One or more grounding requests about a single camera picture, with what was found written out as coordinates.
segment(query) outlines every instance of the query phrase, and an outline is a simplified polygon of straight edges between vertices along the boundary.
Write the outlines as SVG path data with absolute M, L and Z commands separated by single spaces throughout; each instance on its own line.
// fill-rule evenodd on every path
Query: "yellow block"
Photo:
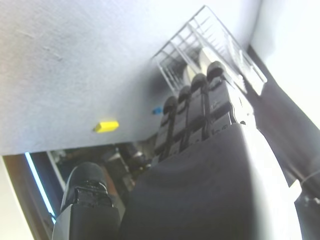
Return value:
M 104 133 L 104 132 L 112 132 L 119 127 L 119 123 L 117 121 L 102 121 L 96 127 L 95 131 L 97 133 Z

